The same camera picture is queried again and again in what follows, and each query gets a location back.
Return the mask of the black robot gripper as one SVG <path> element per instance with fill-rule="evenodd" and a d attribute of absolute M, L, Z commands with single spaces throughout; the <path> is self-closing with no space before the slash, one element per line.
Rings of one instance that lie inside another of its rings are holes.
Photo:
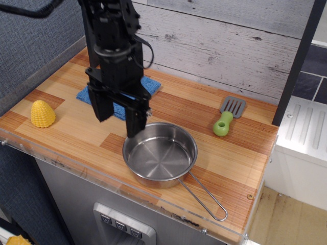
<path fill-rule="evenodd" d="M 114 114 L 113 103 L 125 108 L 127 137 L 133 138 L 145 128 L 150 110 L 150 93 L 142 86 L 144 76 L 143 47 L 125 45 L 107 49 L 94 46 L 99 68 L 88 68 L 88 95 L 102 122 Z"/>

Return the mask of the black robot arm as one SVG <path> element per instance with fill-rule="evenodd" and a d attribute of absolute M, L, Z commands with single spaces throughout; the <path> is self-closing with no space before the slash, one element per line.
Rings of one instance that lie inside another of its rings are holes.
<path fill-rule="evenodd" d="M 104 121 L 114 105 L 125 109 L 127 136 L 145 128 L 151 94 L 141 84 L 144 76 L 143 48 L 136 35 L 140 15 L 131 1 L 81 1 L 92 33 L 99 68 L 88 68 L 88 94 L 95 115 Z"/>

